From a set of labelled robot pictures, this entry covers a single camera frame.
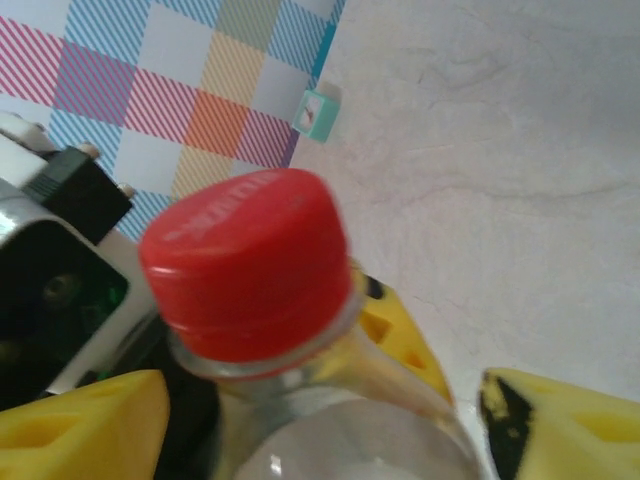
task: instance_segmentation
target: blue stripe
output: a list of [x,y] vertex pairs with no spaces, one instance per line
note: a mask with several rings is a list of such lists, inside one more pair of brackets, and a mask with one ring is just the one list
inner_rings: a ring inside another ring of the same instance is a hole
[[312,77],[319,77],[320,73],[322,73],[322,67],[324,67],[324,62],[327,60],[327,56],[329,55],[329,49],[331,48],[331,42],[333,42],[333,37],[335,34],[335,25],[327,25],[327,28],[324,30],[324,38],[322,39],[322,43],[318,48],[316,61],[313,64],[313,69],[311,70]]
[[149,7],[150,0],[73,0],[65,38],[135,65]]
[[86,47],[62,50],[54,106],[114,125],[122,125],[135,67]]
[[331,18],[329,19],[330,24],[338,25],[345,3],[347,3],[347,0],[336,0],[336,3],[333,6],[333,11],[331,12]]
[[133,208],[118,224],[118,229],[131,240],[138,241],[151,221],[171,204],[167,195],[138,190]]
[[156,0],[156,2],[213,28],[218,20],[222,0]]
[[281,168],[287,168],[291,164],[291,159],[293,158],[296,145],[298,144],[298,138],[300,138],[300,133],[292,128],[291,133],[289,134],[289,140],[287,140],[287,147],[282,155],[282,161],[280,163]]
[[303,72],[311,73],[326,22],[297,3],[284,0],[278,11],[268,53]]
[[89,142],[102,155],[97,163],[113,178],[113,168],[120,146],[122,128],[63,110],[54,109],[49,124],[49,136],[58,148]]
[[307,90],[315,90],[318,86],[318,77],[314,77],[313,75],[309,77],[309,82],[307,83]]

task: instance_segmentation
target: white plastic part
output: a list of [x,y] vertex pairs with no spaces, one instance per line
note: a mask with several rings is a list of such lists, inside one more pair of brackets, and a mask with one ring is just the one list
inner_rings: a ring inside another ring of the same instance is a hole
[[0,112],[0,133],[36,154],[56,150],[42,126],[11,113]]
[[46,166],[37,154],[0,134],[0,178],[22,188]]

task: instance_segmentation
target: striped pattern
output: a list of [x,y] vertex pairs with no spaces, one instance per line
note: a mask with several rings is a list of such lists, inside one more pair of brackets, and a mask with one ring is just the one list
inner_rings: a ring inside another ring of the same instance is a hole
[[54,106],[122,125],[135,67],[67,43],[62,50]]
[[218,19],[221,0],[156,0],[156,2],[213,28]]
[[124,126],[182,143],[195,99],[194,88],[138,69],[131,88]]
[[338,25],[347,0],[335,0],[335,2],[336,3],[333,5],[333,11],[331,12],[331,18],[329,19],[329,23],[334,26]]
[[282,162],[290,132],[287,122],[251,111],[236,156],[254,165],[277,168]]
[[248,112],[247,107],[199,90],[184,143],[233,157]]
[[0,92],[46,105],[32,104],[52,111],[57,145],[99,146],[138,190],[120,225],[137,240],[169,194],[288,166],[289,110],[317,83],[345,1],[64,0],[66,26],[45,14],[38,28],[0,13]]
[[300,133],[296,130],[291,129],[289,140],[287,141],[287,148],[284,149],[284,153],[282,154],[280,167],[287,168],[291,164],[293,153],[295,152],[296,145],[298,144],[298,138],[300,138]]
[[311,73],[326,22],[292,0],[283,0],[273,30],[269,55]]
[[266,51],[281,0],[224,0],[216,29]]
[[229,178],[233,159],[185,147],[175,173],[171,194],[174,199],[190,195],[211,184]]
[[52,105],[62,40],[0,17],[0,90]]
[[135,65],[150,0],[73,0],[65,39]]
[[133,197],[133,208],[118,224],[118,229],[132,240],[139,240],[151,220],[171,203],[168,195],[138,191]]
[[98,165],[108,175],[113,176],[122,128],[62,110],[54,110],[48,133],[51,141],[60,148],[84,142],[98,146],[102,153]]
[[262,70],[264,52],[216,32],[202,72],[200,88],[249,106]]

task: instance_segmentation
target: bottle neck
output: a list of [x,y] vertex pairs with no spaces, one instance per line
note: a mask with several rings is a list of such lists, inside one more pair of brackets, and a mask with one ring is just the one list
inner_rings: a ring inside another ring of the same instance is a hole
[[324,330],[297,348],[264,361],[226,363],[203,358],[185,348],[173,334],[170,347],[183,368],[215,381],[226,391],[241,396],[271,396],[309,382],[331,368],[332,359],[353,349],[348,333],[356,326],[363,301],[362,295],[354,291]]

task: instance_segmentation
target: yellow plastic part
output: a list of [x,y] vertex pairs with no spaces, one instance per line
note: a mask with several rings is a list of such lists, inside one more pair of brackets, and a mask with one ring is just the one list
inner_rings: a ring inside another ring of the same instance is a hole
[[489,429],[498,471],[515,470],[505,480],[640,480],[640,403],[493,368],[481,404],[487,425],[510,426],[500,438],[499,429]]
[[151,370],[0,412],[0,480],[151,480],[168,418]]
[[[352,261],[352,270],[356,288],[365,293],[367,279],[356,261]],[[359,318],[360,325],[382,351],[411,370],[453,405],[453,395],[440,364],[420,330],[396,292],[387,285],[381,286],[382,298],[366,297]]]

